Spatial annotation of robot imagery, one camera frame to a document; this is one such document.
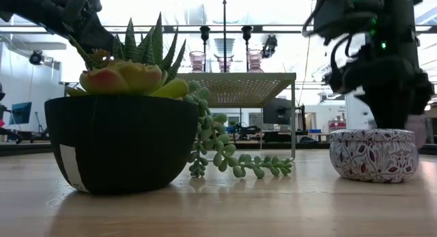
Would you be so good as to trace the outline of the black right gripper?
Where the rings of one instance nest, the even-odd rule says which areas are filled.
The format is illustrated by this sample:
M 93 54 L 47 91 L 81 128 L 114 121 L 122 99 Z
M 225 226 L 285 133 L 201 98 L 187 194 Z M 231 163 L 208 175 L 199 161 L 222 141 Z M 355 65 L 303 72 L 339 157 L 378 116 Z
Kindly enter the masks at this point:
M 408 110 L 410 115 L 423 115 L 434 86 L 427 73 L 399 56 L 370 58 L 355 55 L 339 67 L 330 63 L 324 83 L 336 94 L 349 94 L 361 87 L 364 91 L 381 91 L 389 87 L 414 93 L 410 110 L 409 95 L 365 93 L 356 97 L 371 110 L 377 128 L 404 129 Z

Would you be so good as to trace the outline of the red floral round tin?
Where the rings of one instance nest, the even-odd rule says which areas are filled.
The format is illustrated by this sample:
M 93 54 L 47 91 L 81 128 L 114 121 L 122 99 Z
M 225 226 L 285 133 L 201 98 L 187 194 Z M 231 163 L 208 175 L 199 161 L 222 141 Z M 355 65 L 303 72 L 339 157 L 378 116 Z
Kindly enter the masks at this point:
M 415 135 L 399 129 L 343 129 L 330 134 L 330 161 L 350 180 L 402 183 L 419 167 Z

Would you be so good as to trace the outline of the artificial succulent plant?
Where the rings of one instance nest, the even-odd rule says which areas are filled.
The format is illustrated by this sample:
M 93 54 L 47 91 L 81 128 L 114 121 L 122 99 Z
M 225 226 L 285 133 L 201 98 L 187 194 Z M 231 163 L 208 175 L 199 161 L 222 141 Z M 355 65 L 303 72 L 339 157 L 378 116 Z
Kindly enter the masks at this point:
M 236 147 L 229 142 L 225 128 L 227 115 L 210 112 L 209 89 L 200 87 L 197 81 L 185 81 L 176 76 L 184 51 L 176 51 L 176 45 L 172 44 L 168 53 L 163 54 L 161 19 L 140 43 L 136 42 L 134 25 L 129 22 L 125 40 L 114 37 L 111 51 L 94 48 L 88 53 L 73 36 L 68 36 L 68 40 L 86 65 L 79 77 L 81 86 L 69 87 L 69 95 L 132 94 L 185 100 L 197 105 L 197 134 L 188 157 L 192 177 L 204 176 L 209 163 L 205 155 L 210 150 L 216 152 L 212 160 L 214 166 L 222 172 L 232 168 L 237 178 L 245 177 L 247 169 L 259 179 L 265 176 L 266 169 L 274 176 L 291 173 L 292 163 L 288 159 L 252 157 L 249 154 L 234 157 Z

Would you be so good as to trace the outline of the black ceiling fixture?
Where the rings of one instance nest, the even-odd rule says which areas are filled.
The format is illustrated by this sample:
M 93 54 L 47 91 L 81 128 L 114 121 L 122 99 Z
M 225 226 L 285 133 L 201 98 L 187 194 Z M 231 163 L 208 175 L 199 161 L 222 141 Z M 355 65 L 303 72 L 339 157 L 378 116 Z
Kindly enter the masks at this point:
M 35 66 L 41 66 L 44 64 L 43 51 L 34 50 L 29 56 L 29 63 Z
M 262 47 L 262 58 L 263 59 L 271 58 L 276 51 L 277 45 L 278 43 L 277 43 L 276 35 L 268 35 Z

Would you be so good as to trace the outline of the blue screen monitor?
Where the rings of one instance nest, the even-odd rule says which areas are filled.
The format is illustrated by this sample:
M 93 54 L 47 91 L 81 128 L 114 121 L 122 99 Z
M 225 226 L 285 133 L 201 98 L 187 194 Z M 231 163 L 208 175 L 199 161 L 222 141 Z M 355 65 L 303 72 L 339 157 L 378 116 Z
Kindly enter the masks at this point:
M 10 109 L 9 124 L 28 124 L 31 115 L 32 102 L 13 104 Z

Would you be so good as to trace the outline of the black bowl planter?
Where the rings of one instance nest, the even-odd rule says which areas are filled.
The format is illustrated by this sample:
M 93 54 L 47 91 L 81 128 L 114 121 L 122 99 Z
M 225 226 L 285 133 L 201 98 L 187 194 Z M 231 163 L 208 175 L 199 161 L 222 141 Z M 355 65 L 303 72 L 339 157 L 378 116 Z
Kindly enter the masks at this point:
M 199 118 L 193 103 L 131 95 L 56 98 L 44 110 L 60 172 L 91 194 L 167 186 L 187 164 Z

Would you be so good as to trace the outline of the black monitor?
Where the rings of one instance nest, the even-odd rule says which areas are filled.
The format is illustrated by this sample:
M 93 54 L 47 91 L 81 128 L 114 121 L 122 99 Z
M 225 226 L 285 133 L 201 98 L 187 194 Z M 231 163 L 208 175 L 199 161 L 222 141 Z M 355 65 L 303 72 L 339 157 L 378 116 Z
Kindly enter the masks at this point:
M 290 125 L 293 102 L 284 98 L 272 99 L 263 108 L 265 124 Z

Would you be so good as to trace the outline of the green perforated metal shelf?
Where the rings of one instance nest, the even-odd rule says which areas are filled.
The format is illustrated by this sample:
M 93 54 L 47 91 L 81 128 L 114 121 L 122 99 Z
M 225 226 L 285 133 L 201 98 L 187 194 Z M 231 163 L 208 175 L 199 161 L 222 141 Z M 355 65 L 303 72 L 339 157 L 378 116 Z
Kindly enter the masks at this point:
M 291 159 L 295 159 L 295 72 L 182 73 L 179 77 L 186 81 L 196 81 L 200 87 L 208 88 L 210 95 L 207 101 L 212 109 L 262 109 L 283 90 L 290 88 Z

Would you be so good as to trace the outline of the black aluminium frame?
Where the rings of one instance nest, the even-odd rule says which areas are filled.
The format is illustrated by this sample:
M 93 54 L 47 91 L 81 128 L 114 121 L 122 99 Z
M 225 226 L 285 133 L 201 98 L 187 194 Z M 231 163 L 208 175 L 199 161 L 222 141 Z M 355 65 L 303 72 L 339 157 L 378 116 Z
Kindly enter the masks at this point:
M 163 25 L 162 31 L 164 33 L 173 33 L 178 29 L 182 33 L 199 33 L 201 25 Z M 105 26 L 104 27 L 110 33 L 124 33 L 127 26 Z M 134 26 L 135 33 L 148 32 L 152 26 Z M 226 26 L 226 32 L 228 33 L 240 33 L 243 25 L 228 25 Z M 302 26 L 298 25 L 253 25 L 253 33 L 301 33 Z M 417 33 L 437 33 L 437 25 L 417 25 Z M 45 28 L 33 25 L 0 25 L 0 33 L 30 33 L 30 34 L 43 34 L 47 33 Z

